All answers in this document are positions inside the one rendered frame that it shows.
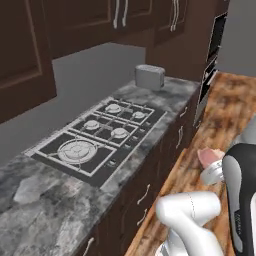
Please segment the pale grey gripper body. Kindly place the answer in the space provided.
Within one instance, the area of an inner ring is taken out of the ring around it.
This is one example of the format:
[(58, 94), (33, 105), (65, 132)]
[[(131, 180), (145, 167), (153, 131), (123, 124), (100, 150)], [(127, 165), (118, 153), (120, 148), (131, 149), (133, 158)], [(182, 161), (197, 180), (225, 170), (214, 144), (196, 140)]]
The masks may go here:
[(218, 160), (210, 164), (200, 175), (205, 185), (213, 185), (224, 180), (222, 161)]

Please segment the pink raw steak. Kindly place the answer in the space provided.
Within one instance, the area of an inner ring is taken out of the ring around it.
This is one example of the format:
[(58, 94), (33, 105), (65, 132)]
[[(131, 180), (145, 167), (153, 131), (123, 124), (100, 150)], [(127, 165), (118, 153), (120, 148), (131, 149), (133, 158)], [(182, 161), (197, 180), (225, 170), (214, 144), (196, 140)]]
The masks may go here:
[(204, 148), (199, 149), (197, 151), (198, 159), (203, 168), (207, 168), (213, 162), (221, 160), (224, 157), (225, 153), (220, 149), (211, 149), (211, 148)]

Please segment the dark brown lower cupboard door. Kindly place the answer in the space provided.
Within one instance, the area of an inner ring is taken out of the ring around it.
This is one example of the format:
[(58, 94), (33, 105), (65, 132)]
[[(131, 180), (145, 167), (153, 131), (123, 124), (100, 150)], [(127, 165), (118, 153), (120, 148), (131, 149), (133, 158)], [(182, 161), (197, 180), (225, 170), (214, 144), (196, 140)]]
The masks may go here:
[(88, 234), (88, 236), (84, 239), (82, 244), (76, 250), (74, 256), (83, 256), (83, 253), (87, 246), (87, 242), (91, 237), (94, 237), (95, 240), (91, 244), (90, 249), (86, 256), (98, 256), (99, 249), (98, 249), (98, 227), (97, 226), (95, 226), (92, 229), (92, 231)]
[[(183, 138), (178, 149), (176, 149), (179, 137), (178, 130), (181, 126), (183, 126)], [(168, 130), (162, 139), (160, 154), (161, 175), (169, 170), (169, 168), (175, 163), (178, 154), (188, 145), (188, 141), (191, 138), (192, 127), (193, 121), (191, 123), (179, 124), (177, 122), (177, 117), (170, 123)]]

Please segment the dark brown drawer front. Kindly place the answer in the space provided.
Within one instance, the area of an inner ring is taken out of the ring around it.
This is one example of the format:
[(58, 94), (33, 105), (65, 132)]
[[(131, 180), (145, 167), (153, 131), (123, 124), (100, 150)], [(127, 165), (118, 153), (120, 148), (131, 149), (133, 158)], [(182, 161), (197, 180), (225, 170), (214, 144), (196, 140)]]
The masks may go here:
[(107, 256), (124, 256), (140, 226), (136, 223), (143, 217), (144, 209), (151, 208), (154, 202), (154, 188), (150, 187), (147, 196), (137, 205), (137, 200), (142, 196), (136, 196), (128, 208), (116, 219), (116, 230), (111, 231), (111, 248)]
[(181, 118), (179, 117), (179, 115), (184, 111), (185, 107), (178, 113), (177, 122), (179, 124), (191, 123), (193, 121), (196, 112), (198, 97), (199, 90), (196, 90), (185, 105), (185, 107), (188, 107), (186, 114)]
[(122, 191), (121, 211), (124, 212), (136, 196), (143, 196), (147, 185), (154, 187), (160, 180), (160, 153), (148, 155)]

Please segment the black built-in oven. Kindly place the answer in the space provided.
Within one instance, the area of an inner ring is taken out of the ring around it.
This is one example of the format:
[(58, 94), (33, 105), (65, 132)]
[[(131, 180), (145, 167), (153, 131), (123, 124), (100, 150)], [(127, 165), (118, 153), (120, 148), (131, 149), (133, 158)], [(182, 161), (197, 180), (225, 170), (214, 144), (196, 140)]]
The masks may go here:
[(218, 15), (214, 19), (212, 33), (210, 37), (210, 43), (208, 47), (208, 53), (206, 58), (206, 67), (203, 72), (202, 81), (201, 81), (201, 91), (199, 100), (197, 103), (196, 114), (194, 118), (194, 122), (197, 122), (199, 116), (202, 113), (203, 108), (207, 103), (208, 91), (210, 88), (211, 81), (216, 75), (217, 69), (217, 57), (218, 52), (221, 47), (222, 36), (224, 32), (224, 27), (226, 23), (227, 14), (223, 13)]

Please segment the silver toaster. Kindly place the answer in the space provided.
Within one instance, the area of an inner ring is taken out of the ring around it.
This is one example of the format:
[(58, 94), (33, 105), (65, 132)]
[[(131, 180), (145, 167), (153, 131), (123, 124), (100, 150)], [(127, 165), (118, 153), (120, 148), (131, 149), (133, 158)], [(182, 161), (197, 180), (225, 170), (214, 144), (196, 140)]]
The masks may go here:
[(159, 91), (164, 86), (165, 69), (158, 66), (140, 64), (135, 67), (137, 87)]

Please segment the black gas hob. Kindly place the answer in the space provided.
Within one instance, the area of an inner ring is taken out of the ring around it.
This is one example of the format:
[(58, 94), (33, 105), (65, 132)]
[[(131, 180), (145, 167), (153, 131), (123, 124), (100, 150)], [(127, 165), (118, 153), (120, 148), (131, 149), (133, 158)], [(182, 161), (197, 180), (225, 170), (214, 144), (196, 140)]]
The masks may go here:
[(101, 188), (166, 112), (109, 97), (26, 151), (26, 155)]

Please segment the large dark brown cupboard door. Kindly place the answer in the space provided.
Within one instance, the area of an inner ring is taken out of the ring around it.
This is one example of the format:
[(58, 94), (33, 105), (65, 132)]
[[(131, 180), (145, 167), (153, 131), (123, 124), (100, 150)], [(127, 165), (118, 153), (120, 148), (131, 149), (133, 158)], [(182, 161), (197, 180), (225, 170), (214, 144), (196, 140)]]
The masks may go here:
[(42, 0), (0, 0), (0, 124), (56, 95)]

